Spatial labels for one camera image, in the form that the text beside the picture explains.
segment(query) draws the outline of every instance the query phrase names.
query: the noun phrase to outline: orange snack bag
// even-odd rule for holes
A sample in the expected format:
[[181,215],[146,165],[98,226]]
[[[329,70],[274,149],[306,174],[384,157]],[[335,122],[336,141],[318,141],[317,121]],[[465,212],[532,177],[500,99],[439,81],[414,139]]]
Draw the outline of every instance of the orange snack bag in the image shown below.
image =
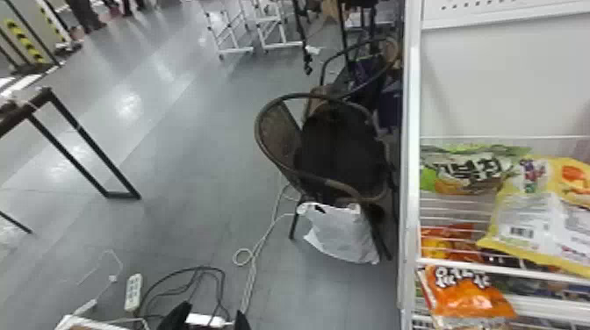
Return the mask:
[[470,242],[473,224],[454,224],[444,228],[422,228],[422,255],[456,262],[484,262],[475,242]]
[[497,326],[516,317],[483,272],[428,265],[418,278],[437,328]]

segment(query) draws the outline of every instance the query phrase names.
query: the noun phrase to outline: table leg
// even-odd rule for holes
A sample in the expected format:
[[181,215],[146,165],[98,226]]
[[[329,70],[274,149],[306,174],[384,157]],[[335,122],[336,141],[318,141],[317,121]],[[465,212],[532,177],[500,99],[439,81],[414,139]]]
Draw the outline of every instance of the table leg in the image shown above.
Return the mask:
[[32,233],[31,228],[21,224],[20,222],[16,221],[15,219],[13,219],[11,216],[9,216],[8,214],[0,211],[0,217],[6,219],[8,222],[12,223],[14,226],[17,226],[18,228],[22,229],[23,232],[25,233]]
[[86,130],[78,123],[74,116],[69,112],[66,106],[57,98],[57,96],[49,91],[48,102],[51,102],[57,111],[78,131],[80,136],[88,143],[92,150],[98,155],[101,161],[104,162],[111,172],[119,179],[119,181],[125,186],[127,192],[124,191],[108,191],[105,189],[97,179],[90,174],[90,172],[55,138],[51,132],[36,119],[32,114],[29,115],[28,119],[37,128],[43,136],[45,136],[51,144],[56,147],[64,157],[68,159],[82,175],[104,196],[107,198],[130,198],[130,199],[141,199],[140,193],[129,183],[129,181],[123,176],[123,173],[115,166],[115,164],[109,159],[98,144],[90,137]]

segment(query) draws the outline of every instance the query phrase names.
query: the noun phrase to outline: power strip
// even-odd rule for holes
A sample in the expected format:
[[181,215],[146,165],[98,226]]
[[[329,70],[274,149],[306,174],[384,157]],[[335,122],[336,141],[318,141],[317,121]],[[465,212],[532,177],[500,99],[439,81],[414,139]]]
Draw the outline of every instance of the power strip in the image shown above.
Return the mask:
[[127,288],[125,290],[126,312],[134,312],[140,306],[142,282],[143,277],[141,274],[131,275],[127,279]]

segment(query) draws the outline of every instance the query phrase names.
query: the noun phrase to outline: person's leg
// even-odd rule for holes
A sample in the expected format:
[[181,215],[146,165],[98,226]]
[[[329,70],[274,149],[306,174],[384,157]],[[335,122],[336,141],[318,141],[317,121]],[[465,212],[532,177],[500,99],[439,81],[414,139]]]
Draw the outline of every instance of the person's leg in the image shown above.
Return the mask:
[[83,13],[88,22],[88,25],[94,28],[95,30],[102,29],[106,26],[105,23],[101,22],[98,19],[98,15],[92,10],[92,5],[90,4],[90,0],[76,0],[79,2],[80,6],[83,8]]
[[72,14],[77,19],[78,23],[84,28],[85,32],[88,32],[90,26],[88,22],[86,22],[86,17],[84,16],[84,11],[80,7],[78,0],[65,0],[66,4],[68,4],[69,8],[72,10]]
[[131,4],[129,0],[123,0],[123,16],[128,17],[132,16],[133,13],[131,12]]

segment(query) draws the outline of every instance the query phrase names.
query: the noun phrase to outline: barcode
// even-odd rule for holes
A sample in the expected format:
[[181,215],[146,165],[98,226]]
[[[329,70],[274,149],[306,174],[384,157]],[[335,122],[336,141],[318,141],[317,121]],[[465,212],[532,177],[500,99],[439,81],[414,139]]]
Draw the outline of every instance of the barcode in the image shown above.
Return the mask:
[[527,228],[510,227],[510,233],[515,236],[526,237],[528,239],[533,238],[534,231]]

